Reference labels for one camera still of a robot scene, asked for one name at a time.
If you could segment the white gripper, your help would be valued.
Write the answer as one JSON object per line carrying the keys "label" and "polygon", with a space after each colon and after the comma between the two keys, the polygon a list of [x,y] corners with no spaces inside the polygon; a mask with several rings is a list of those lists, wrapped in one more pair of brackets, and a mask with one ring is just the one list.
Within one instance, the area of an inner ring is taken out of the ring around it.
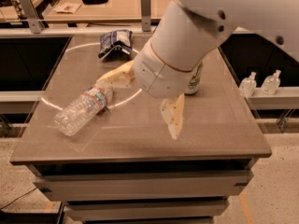
{"label": "white gripper", "polygon": [[177,140],[183,125],[185,95],[182,93],[191,77],[192,71],[180,71],[164,63],[155,54],[149,40],[134,61],[105,73],[97,82],[113,88],[126,88],[136,79],[149,95],[163,98],[160,112],[171,137]]}

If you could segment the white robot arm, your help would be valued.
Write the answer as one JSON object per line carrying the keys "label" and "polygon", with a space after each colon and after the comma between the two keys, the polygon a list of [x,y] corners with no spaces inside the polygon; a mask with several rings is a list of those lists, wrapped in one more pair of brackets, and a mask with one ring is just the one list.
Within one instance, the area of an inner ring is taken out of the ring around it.
{"label": "white robot arm", "polygon": [[162,116],[176,139],[182,128],[184,92],[208,53],[241,27],[298,60],[298,17],[299,0],[177,0],[169,4],[134,60],[98,82],[120,86],[136,79],[142,90],[162,98]]}

